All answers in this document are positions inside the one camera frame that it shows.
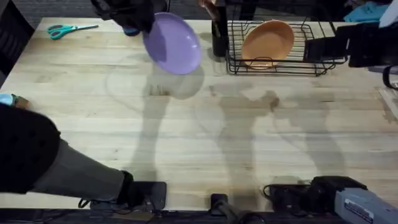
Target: teal cloth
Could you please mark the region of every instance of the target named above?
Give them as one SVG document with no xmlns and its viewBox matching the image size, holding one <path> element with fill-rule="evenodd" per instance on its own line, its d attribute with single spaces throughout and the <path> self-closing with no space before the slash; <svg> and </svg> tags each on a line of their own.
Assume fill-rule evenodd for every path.
<svg viewBox="0 0 398 224">
<path fill-rule="evenodd" d="M 344 17 L 346 22 L 379 22 L 389 5 L 379 5 L 369 1 L 357 7 Z"/>
</svg>

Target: orange plate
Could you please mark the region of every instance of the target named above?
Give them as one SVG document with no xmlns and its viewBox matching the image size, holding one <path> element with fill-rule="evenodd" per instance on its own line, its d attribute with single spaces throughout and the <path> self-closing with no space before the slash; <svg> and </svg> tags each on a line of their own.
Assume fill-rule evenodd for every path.
<svg viewBox="0 0 398 224">
<path fill-rule="evenodd" d="M 282 21 L 267 21 L 257 26 L 243 42 L 242 59 L 244 60 L 283 60 L 292 50 L 293 29 Z M 266 69 L 277 62 L 245 62 L 253 69 Z"/>
</svg>

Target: black container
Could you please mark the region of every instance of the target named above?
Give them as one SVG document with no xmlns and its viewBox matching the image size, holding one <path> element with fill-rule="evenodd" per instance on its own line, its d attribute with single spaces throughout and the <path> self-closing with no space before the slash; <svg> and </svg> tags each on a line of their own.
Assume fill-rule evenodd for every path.
<svg viewBox="0 0 398 224">
<path fill-rule="evenodd" d="M 217 6 L 220 14 L 218 21 L 211 22 L 211 36 L 213 44 L 213 54 L 216 57 L 225 57 L 228 46 L 228 30 L 226 26 L 226 8 Z"/>
</svg>

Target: wire dish rack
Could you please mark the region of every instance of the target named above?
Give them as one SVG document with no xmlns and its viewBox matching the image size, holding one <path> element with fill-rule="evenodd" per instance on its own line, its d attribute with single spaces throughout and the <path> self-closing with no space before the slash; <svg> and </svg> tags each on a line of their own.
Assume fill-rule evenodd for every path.
<svg viewBox="0 0 398 224">
<path fill-rule="evenodd" d="M 320 22 L 316 15 L 327 16 L 324 8 L 308 0 L 226 0 L 228 27 L 227 69 L 234 75 L 294 75 L 319 76 L 345 63 L 341 60 L 303 61 L 305 41 L 335 35 L 332 22 Z M 294 31 L 294 45 L 284 60 L 269 57 L 242 59 L 246 36 L 264 21 L 277 19 L 287 22 Z M 270 62 L 269 67 L 250 65 Z"/>
</svg>

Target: purple plate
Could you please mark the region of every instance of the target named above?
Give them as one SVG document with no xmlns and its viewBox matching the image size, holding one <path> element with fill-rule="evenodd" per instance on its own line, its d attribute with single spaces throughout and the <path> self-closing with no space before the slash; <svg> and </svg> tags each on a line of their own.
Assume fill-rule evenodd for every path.
<svg viewBox="0 0 398 224">
<path fill-rule="evenodd" d="M 184 75 L 201 62 L 201 47 L 193 29 L 180 17 L 155 14 L 150 34 L 144 32 L 144 45 L 152 60 L 167 72 Z"/>
</svg>

